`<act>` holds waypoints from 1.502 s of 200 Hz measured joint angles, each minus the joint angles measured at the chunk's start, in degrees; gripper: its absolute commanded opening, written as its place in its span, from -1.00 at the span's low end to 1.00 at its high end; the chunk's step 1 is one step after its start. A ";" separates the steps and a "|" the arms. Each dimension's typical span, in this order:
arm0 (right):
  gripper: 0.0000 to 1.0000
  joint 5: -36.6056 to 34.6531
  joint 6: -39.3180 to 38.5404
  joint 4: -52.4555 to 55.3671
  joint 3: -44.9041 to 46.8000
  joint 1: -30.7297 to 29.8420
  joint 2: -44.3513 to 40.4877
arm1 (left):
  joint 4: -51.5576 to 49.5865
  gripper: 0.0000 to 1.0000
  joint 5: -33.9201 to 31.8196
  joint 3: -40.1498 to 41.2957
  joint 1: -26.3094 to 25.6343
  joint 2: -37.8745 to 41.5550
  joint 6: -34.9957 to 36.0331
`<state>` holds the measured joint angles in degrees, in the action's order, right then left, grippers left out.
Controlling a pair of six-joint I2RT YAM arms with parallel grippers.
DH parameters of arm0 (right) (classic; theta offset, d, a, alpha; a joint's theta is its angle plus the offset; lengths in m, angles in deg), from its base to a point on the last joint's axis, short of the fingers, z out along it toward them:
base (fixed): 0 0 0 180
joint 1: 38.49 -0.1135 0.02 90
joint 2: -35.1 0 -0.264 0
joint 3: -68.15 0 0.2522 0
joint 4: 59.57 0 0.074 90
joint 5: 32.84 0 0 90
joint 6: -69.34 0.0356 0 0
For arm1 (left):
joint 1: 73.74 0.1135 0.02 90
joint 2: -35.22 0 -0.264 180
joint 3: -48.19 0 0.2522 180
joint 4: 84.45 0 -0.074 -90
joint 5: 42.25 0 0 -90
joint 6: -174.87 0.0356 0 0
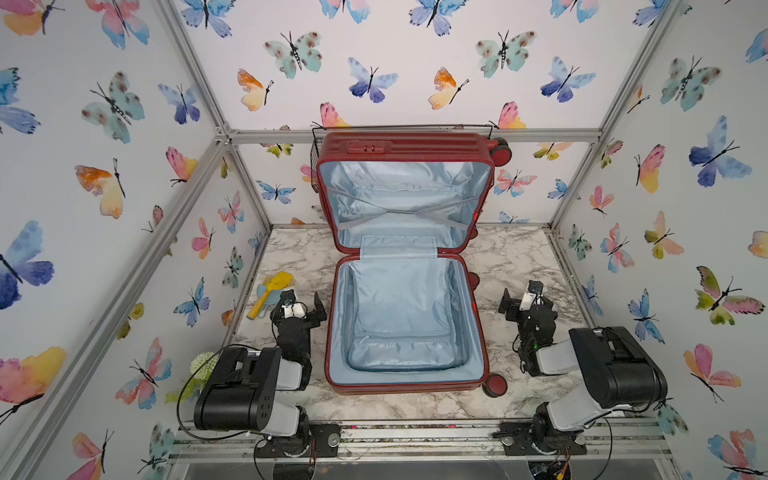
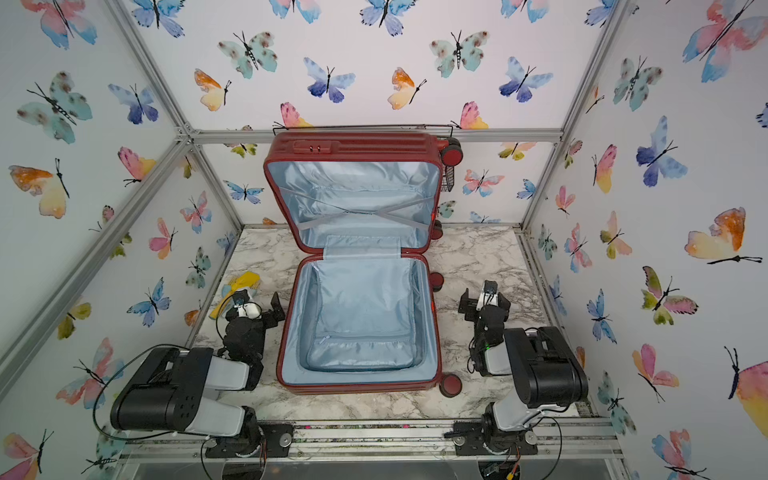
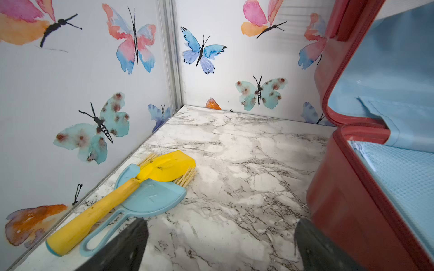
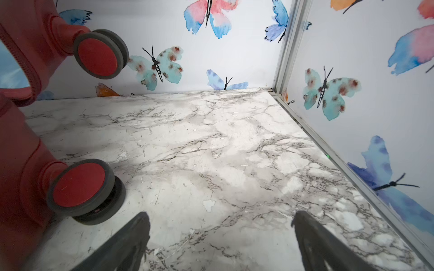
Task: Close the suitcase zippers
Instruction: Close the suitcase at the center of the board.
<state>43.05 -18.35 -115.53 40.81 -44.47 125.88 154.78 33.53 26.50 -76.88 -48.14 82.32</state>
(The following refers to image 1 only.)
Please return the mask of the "red hard-shell suitcase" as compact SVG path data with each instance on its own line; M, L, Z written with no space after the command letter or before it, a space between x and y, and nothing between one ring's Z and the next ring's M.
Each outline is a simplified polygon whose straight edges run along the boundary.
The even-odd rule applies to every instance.
M463 259L508 143L462 131L337 131L315 167L341 257L325 377L346 395L465 391L488 377Z

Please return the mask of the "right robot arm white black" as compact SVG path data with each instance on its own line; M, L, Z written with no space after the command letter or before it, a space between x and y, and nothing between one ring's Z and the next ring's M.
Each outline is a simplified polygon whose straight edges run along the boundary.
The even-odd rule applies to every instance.
M531 281L522 297L508 290L498 312L517 325L513 351L531 377L578 371L582 383L551 402L540 404L531 419L506 421L492 437L507 456L584 455L584 431L613 412L640 414L664 400L668 383L661 368L624 327L573 328L554 340L559 313Z

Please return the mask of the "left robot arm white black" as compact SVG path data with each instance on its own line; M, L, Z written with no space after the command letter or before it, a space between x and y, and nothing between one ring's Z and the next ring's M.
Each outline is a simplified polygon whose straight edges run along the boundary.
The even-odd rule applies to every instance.
M276 344L254 348L230 344L205 360L213 370L193 410L199 430L243 431L261 436L258 458L333 458L341 443L336 423L313 423L306 410L277 398L303 391L312 373L311 331L328 318L318 294L313 306L283 291L269 317Z

